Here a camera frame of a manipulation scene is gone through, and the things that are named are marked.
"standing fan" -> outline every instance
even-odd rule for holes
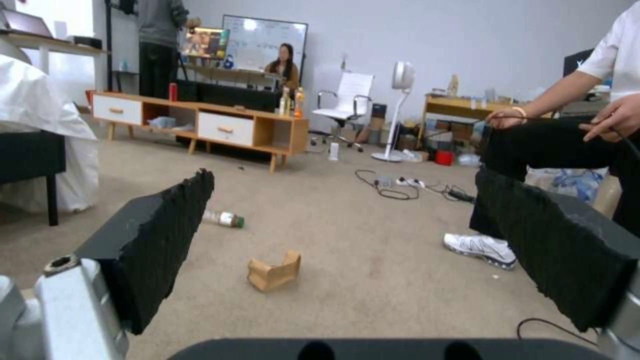
[[[389,139],[387,139],[387,150],[382,152],[376,152],[371,154],[371,157],[381,161],[389,161],[392,163],[399,163],[403,160],[402,155],[393,154],[392,149],[396,144],[396,131],[398,124],[398,114],[400,113],[400,107],[411,93],[413,86],[413,80],[415,78],[415,70],[413,65],[407,61],[399,61],[394,67],[394,78],[392,80],[391,87],[394,89],[402,90],[403,96],[396,105],[396,112],[394,113],[394,119],[391,122],[391,130],[389,131]]]

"wooden tv stand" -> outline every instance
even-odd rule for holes
[[[193,128],[150,127],[149,121],[159,116],[175,118],[177,127],[192,124]],[[190,138],[189,154],[195,150],[198,140],[206,142],[207,152],[211,143],[267,152],[271,154],[270,172],[275,171],[278,156],[285,165],[288,156],[307,149],[307,119],[238,107],[101,92],[93,96],[93,117],[108,122],[109,141],[113,140],[116,125],[124,125],[131,138],[134,127]]]

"black trousers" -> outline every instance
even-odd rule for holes
[[[169,98],[169,84],[177,70],[177,51],[173,47],[140,43],[140,95]]]
[[[578,128],[592,117],[572,117],[548,122],[530,122],[505,130],[492,129],[484,149],[484,165],[502,175],[524,181],[527,165],[532,168],[604,168],[617,175],[622,196],[613,220],[640,237],[640,161],[623,142],[601,138],[588,143]],[[638,146],[638,133],[632,140]],[[495,222],[487,215],[482,193],[478,194],[469,227],[503,239]]]

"carpet floor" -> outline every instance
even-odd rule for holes
[[[62,215],[58,227],[47,226],[46,214],[0,208],[0,274],[30,288],[48,261],[76,249],[129,199],[212,170],[209,207],[244,216],[246,227],[200,226],[172,295],[143,335],[129,337],[130,359],[165,359],[211,338],[513,338],[530,316],[573,329],[519,266],[507,272],[444,249],[444,233],[470,232],[470,204],[428,192],[384,199],[354,176],[370,169],[475,193],[473,168],[381,163],[369,156],[378,148],[341,148],[338,162],[307,153],[269,174],[268,163],[189,156],[168,137],[125,133],[100,143],[93,208]],[[296,282],[267,294],[248,284],[250,258],[278,264],[289,249],[302,253]],[[533,323],[523,335],[572,340]]]

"whiteboard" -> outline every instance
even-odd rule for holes
[[[293,46],[293,62],[302,71],[307,24],[224,15],[222,28],[229,29],[227,54],[234,57],[234,67],[264,70],[278,58],[280,44]]]

